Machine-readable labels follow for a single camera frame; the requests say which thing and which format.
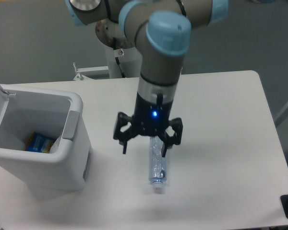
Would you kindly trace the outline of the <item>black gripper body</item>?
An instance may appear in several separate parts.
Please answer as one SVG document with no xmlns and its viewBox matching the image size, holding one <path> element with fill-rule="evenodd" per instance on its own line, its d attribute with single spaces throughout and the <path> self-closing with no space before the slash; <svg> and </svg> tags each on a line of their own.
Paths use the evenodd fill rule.
<svg viewBox="0 0 288 230">
<path fill-rule="evenodd" d="M 141 136 L 164 136 L 169 126 L 169 115 L 173 102 L 158 105 L 136 96 L 131 128 Z"/>
</svg>

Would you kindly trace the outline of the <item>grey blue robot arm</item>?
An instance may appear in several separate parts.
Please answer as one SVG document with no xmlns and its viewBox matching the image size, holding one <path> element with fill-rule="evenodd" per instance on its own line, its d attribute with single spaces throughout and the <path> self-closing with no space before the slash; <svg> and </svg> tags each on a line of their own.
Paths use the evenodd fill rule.
<svg viewBox="0 0 288 230">
<path fill-rule="evenodd" d="M 181 143 L 183 124 L 170 111 L 193 28 L 222 20 L 227 0 L 68 0 L 77 25 L 118 23 L 142 55 L 134 114 L 118 113 L 113 137 L 126 147 L 137 135 L 159 137 L 162 154 Z"/>
</svg>

